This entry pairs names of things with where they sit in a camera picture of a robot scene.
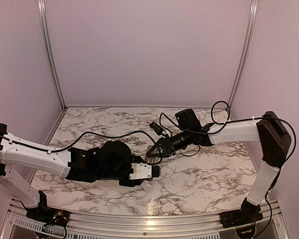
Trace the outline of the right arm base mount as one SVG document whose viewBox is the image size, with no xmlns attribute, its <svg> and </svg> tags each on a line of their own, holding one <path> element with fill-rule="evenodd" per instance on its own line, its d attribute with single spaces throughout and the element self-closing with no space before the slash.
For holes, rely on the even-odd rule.
<svg viewBox="0 0 299 239">
<path fill-rule="evenodd" d="M 264 217 L 260 210 L 251 213 L 248 210 L 232 210 L 220 213 L 220 221 L 223 228 L 237 227 L 245 224 L 255 223 Z"/>
</svg>

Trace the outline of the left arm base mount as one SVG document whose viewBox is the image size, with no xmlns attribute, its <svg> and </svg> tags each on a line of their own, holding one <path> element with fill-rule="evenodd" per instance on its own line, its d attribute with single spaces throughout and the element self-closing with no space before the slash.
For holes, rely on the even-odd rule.
<svg viewBox="0 0 299 239">
<path fill-rule="evenodd" d="M 69 211 L 52 208 L 47 205 L 46 195 L 39 190 L 39 202 L 34 208 L 27 208 L 26 216 L 30 219 L 46 223 L 48 225 L 57 225 L 66 227 L 69 220 Z"/>
</svg>

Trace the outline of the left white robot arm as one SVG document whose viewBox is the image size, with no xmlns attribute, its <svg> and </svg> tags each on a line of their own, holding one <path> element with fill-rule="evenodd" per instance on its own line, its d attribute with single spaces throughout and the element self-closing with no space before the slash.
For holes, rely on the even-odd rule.
<svg viewBox="0 0 299 239">
<path fill-rule="evenodd" d="M 154 177 L 154 167 L 133 155 L 121 141 L 107 141 L 102 147 L 83 150 L 75 147 L 53 148 L 23 140 L 7 132 L 0 123 L 0 184 L 17 197 L 27 209 L 33 209 L 41 221 L 53 217 L 46 196 L 34 189 L 16 172 L 25 166 L 55 174 L 67 180 L 94 183 L 118 180 L 121 186 L 133 187 Z"/>
</svg>

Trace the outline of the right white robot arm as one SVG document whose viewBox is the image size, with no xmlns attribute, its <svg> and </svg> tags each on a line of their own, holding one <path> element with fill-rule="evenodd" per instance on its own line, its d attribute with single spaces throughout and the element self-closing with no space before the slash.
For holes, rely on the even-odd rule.
<svg viewBox="0 0 299 239">
<path fill-rule="evenodd" d="M 229 142 L 259 142 L 263 158 L 256 180 L 244 200 L 245 206 L 238 210 L 237 219 L 247 223 L 256 215 L 256 208 L 277 182 L 281 168 L 289 159 L 292 138 L 285 128 L 286 122 L 268 111 L 258 118 L 215 122 L 201 125 L 192 109 L 175 114 L 180 133 L 162 136 L 148 149 L 148 158 L 168 158 L 189 145 L 213 146 Z"/>
</svg>

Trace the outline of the grey remote control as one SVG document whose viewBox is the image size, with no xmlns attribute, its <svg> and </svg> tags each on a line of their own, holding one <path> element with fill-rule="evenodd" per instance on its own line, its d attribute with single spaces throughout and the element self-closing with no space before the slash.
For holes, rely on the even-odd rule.
<svg viewBox="0 0 299 239">
<path fill-rule="evenodd" d="M 147 152 L 148 152 L 152 147 L 153 147 L 153 145 L 149 145 L 149 146 L 147 147 Z M 159 162 L 159 157 L 147 157 L 147 156 L 145 155 L 145 157 L 144 157 L 144 161 L 145 161 L 147 164 L 150 164 L 150 163 L 157 163 L 157 162 Z"/>
</svg>

